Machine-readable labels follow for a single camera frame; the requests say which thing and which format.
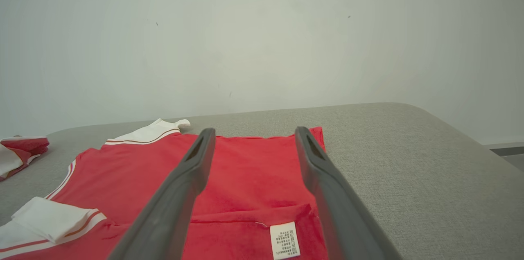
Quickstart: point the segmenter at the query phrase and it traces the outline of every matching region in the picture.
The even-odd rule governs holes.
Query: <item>red fabric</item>
[[[47,152],[49,141],[46,137],[28,137],[23,139],[6,138],[0,141],[0,144],[15,152],[15,154],[22,161],[22,165],[14,170],[9,171],[6,178],[0,177],[0,181],[2,181],[27,168],[30,157]]]
[[[322,128],[311,131],[324,147]],[[69,181],[52,200],[98,208],[108,219],[77,240],[18,257],[108,256],[196,137],[173,133],[151,144],[103,145],[80,154]],[[327,259],[294,136],[217,137],[208,185],[195,201],[183,259],[272,259],[269,226],[290,221],[295,221],[301,251],[293,259]]]

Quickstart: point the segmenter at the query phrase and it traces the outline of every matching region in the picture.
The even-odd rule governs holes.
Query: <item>striped trim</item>
[[[69,181],[69,178],[71,178],[71,175],[73,175],[73,171],[75,170],[76,165],[77,160],[74,160],[73,163],[69,165],[67,176],[65,177],[64,181],[62,181],[62,183],[54,191],[52,191],[52,193],[48,194],[47,197],[45,197],[45,199],[51,200],[57,193],[59,193],[64,188],[66,183]]]
[[[100,212],[97,208],[90,210],[89,214],[90,216],[88,217],[84,225],[81,228],[79,228],[77,231],[71,232],[67,234],[66,236],[64,236],[64,238],[62,239],[62,241],[60,241],[60,243],[55,244],[48,240],[41,240],[41,241],[34,241],[34,242],[24,243],[20,245],[15,245],[15,246],[8,247],[5,249],[0,249],[0,259],[22,254],[22,253],[37,251],[41,249],[47,249],[47,248],[51,248],[51,247],[54,247],[54,246],[57,246],[63,243],[67,243],[67,242],[76,240],[77,238],[89,232],[100,221],[107,219],[107,217],[102,212]]]
[[[137,141],[137,140],[118,140],[118,139],[107,139],[105,142],[105,145],[117,145],[117,144],[152,144],[155,141],[159,141],[162,138],[166,137],[167,135],[171,135],[173,133],[180,133],[179,129],[171,129],[168,131],[165,131],[162,133],[159,137],[156,137],[155,139],[151,141]]]

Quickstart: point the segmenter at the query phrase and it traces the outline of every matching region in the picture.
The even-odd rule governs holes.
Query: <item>care label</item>
[[[280,260],[300,256],[294,221],[269,227],[273,259]]]

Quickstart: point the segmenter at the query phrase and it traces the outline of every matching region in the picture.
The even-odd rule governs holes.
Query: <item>gray table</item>
[[[357,104],[187,118],[183,133],[287,136],[322,126],[326,151],[405,258],[524,258],[524,173],[440,119],[405,104]],[[50,134],[49,152],[0,182],[0,224],[54,190],[75,156],[146,126]]]

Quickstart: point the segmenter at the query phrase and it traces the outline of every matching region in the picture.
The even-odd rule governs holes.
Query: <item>wall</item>
[[[0,134],[403,102],[524,141],[524,0],[0,0]]]

